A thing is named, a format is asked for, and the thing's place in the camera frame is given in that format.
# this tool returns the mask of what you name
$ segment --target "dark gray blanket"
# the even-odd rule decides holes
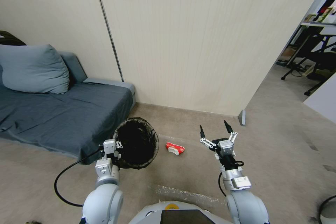
[[[81,159],[113,135],[131,106],[131,91],[112,85],[75,83],[59,95],[23,93],[0,85],[0,131]],[[98,153],[84,163],[99,157]]]

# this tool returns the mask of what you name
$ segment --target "crushed paper cup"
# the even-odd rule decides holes
[[[166,149],[169,151],[169,152],[172,152],[176,155],[180,155],[182,152],[184,152],[185,148],[180,146],[180,145],[176,145],[176,144],[173,144],[171,142],[167,142],[166,143]]]

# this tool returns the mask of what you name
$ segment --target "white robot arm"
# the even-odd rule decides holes
[[[205,138],[201,126],[200,142],[214,151],[216,159],[221,163],[224,187],[231,192],[226,197],[230,215],[235,224],[269,224],[263,201],[248,191],[251,183],[249,178],[242,174],[244,162],[234,159],[236,155],[233,146],[238,133],[234,132],[226,121],[224,123],[230,133],[229,138],[209,141]]]
[[[83,206],[81,223],[87,224],[116,224],[123,205],[123,192],[119,189],[119,167],[112,159],[120,158],[117,149],[123,146],[115,139],[106,140],[104,157],[96,163],[98,175],[96,189],[86,198]]]

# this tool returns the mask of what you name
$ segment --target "gray sofa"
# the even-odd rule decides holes
[[[77,57],[59,52],[70,73],[65,94],[24,93],[2,84],[0,137],[81,159],[97,150],[135,105],[134,86],[87,78]],[[87,159],[90,164],[99,154]]]

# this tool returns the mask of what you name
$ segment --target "blue cushion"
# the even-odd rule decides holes
[[[28,93],[62,94],[69,87],[69,71],[51,45],[0,45],[2,82]]]

